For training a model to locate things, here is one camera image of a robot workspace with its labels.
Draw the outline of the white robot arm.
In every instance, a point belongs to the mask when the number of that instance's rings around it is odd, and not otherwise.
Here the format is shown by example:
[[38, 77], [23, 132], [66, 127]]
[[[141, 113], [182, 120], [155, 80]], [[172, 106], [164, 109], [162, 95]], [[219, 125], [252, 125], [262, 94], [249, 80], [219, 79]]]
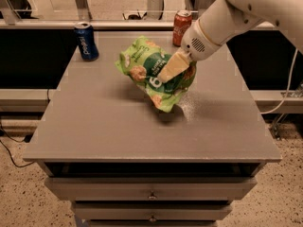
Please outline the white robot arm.
[[181, 47], [157, 78], [166, 83], [223, 44], [263, 22], [277, 28], [303, 53], [303, 0], [216, 0], [185, 32]]

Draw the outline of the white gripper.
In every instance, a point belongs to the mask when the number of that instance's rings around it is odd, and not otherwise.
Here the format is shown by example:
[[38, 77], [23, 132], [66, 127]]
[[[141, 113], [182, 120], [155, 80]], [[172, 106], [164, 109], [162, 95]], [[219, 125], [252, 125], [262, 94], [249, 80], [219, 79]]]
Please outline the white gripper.
[[186, 71], [191, 61], [204, 61], [221, 47], [221, 44], [214, 43], [206, 36], [200, 21], [197, 20], [183, 35], [180, 51], [170, 57], [157, 75], [158, 80], [162, 83], [168, 82]]

